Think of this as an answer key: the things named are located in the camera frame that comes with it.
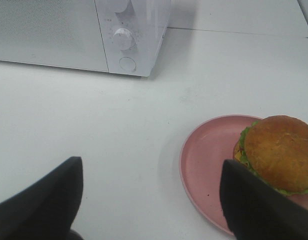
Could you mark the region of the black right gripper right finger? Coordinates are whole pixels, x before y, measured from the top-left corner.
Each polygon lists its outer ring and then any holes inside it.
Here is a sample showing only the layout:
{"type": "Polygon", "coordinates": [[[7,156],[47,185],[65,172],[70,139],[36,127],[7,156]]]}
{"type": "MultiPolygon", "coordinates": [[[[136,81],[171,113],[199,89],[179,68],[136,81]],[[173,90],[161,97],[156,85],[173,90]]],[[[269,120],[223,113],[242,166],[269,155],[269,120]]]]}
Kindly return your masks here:
{"type": "Polygon", "coordinates": [[[219,198],[228,228],[238,240],[308,240],[308,210],[235,160],[223,162],[219,198]]]}

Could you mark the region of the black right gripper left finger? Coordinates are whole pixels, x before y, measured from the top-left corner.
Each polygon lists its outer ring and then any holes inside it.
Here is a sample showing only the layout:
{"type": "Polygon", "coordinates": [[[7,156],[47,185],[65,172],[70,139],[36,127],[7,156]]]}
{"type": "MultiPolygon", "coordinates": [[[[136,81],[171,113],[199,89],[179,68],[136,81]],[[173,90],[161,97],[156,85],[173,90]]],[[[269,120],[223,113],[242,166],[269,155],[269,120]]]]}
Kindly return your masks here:
{"type": "Polygon", "coordinates": [[[0,203],[0,240],[80,240],[71,229],[83,195],[83,163],[72,156],[0,203]]]}

